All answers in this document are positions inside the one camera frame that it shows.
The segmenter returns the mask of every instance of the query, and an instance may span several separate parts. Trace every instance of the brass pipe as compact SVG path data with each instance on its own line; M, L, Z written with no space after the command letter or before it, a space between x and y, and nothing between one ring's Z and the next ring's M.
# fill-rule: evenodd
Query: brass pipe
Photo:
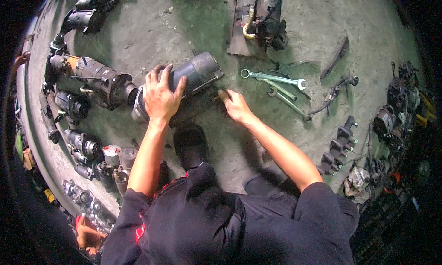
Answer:
M250 28L251 21L253 17L255 16L255 8L253 6L250 6L249 8L249 18L247 19L246 25L243 27L243 36L246 40L254 40L256 38L256 34L247 34L247 31Z

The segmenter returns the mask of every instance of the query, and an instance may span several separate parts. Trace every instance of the dirty hand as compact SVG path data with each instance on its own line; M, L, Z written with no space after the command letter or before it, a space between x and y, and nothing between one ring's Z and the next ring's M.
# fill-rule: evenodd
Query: dirty hand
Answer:
M146 76L146 84L143 88L143 99L146 112L152 120L165 120L169 122L170 118L178 111L181 96L186 87L187 76L183 76L178 83L176 91L169 90L169 74L173 65L156 66ZM163 71L161 80L158 81L158 74Z
M242 94L239 94L233 90L219 90L218 96L224 102L229 116L236 122L247 124L252 119L256 118L255 115L250 111L250 108L247 106Z

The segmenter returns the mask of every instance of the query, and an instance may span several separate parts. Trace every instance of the wrench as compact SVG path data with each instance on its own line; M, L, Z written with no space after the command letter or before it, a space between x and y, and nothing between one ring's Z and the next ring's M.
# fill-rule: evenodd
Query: wrench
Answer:
M299 90L305 90L305 86L302 85L303 82L305 82L304 79L298 79L298 80L292 80L292 79L287 79L287 78L283 78L283 77L279 77L279 76L274 76L274 75L269 75L269 74L262 74L262 73L256 73L256 72L251 72L248 69L243 69L241 70L241 77L242 78L261 78L261 79L267 79L270 81L275 81L275 82L281 82L281 83L286 83L286 84L290 84L290 85L295 85L296 87L299 88Z
M270 86L274 86L277 90L279 90L280 92L282 92L283 94L285 94L287 97L289 97L290 99L292 99L293 102L295 102L296 100L298 100L297 96L294 96L293 94L291 94L288 90L286 90L285 88L279 86L278 84L276 84L275 82L272 82L270 80L267 79L262 79L262 78L256 78L258 81L264 81L266 82L268 85Z
M312 121L312 116L311 115L305 114L303 111L301 111L298 107L295 106L295 104L290 102L289 99L285 98L282 94L280 94L278 92L277 88L275 88L274 86L271 86L270 88L272 89L272 92L268 92L267 93L270 97L274 97L274 96L278 97L279 100L281 100L282 102L286 103L289 107L291 107L297 113L299 113L302 116L302 119L304 120L304 122Z

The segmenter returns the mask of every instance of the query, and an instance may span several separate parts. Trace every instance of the pliers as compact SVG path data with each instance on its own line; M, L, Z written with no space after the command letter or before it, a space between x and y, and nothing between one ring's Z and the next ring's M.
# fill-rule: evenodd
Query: pliers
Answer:
M295 62L295 63L279 63L277 61L274 60L270 60L275 64L275 69L269 69L269 71L271 72L277 72L277 73L281 73L282 75L284 75L286 78L288 79L292 79L290 77L290 73L289 73L289 69L292 67L295 67L297 65L303 64L303 63L311 63L313 65L318 65L317 62L313 62L313 61L308 61L308 60L302 60L299 62ZM305 92L301 91L309 100L312 100L312 98L310 96L308 96Z

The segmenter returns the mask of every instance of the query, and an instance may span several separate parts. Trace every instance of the sticker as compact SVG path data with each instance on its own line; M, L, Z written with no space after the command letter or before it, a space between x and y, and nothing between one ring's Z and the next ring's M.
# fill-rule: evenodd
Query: sticker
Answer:
M241 27L244 27L246 25L249 15L243 15L241 19Z

